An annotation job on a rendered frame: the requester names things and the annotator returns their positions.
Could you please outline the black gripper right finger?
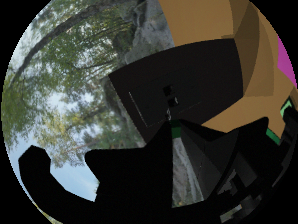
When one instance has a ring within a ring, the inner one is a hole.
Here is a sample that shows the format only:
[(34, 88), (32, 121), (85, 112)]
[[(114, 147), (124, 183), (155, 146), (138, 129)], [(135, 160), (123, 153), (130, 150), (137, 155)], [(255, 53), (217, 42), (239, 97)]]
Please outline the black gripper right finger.
[(206, 200), (217, 196), (218, 186), (230, 171), (239, 148), (266, 133), (269, 117), (262, 117), (243, 127), (241, 125), (229, 133), (214, 131), (185, 119), (180, 119), (180, 124), (181, 141)]

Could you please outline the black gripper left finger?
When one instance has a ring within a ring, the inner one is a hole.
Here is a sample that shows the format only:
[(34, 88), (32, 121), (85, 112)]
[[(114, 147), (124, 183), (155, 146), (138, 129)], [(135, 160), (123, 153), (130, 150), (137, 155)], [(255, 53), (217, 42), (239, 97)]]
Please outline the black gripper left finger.
[(173, 140), (166, 120), (144, 148), (92, 149), (85, 153), (86, 165), (97, 180), (160, 181), (164, 200), (173, 200)]

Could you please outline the grey panel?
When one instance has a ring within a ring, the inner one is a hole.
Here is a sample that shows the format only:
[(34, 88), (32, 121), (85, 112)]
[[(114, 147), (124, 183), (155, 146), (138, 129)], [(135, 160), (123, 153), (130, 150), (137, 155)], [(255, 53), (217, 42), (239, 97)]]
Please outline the grey panel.
[(202, 124), (243, 97), (242, 69), (234, 39), (196, 41), (162, 49), (109, 73), (110, 83), (148, 144), (165, 123)]

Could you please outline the green cube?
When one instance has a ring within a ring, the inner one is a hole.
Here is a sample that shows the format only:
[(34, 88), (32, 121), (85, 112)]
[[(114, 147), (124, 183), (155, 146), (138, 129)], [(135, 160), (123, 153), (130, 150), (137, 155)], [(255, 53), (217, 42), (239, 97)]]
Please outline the green cube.
[(281, 108), (281, 115), (283, 117), (283, 112), (285, 112), (285, 108), (289, 107), (289, 104), (290, 104), (290, 107), (294, 107), (294, 104), (293, 104), (293, 101), (291, 101), (291, 97), (287, 97), (287, 100), (285, 101), (285, 103), (283, 103), (282, 105), (282, 108)]

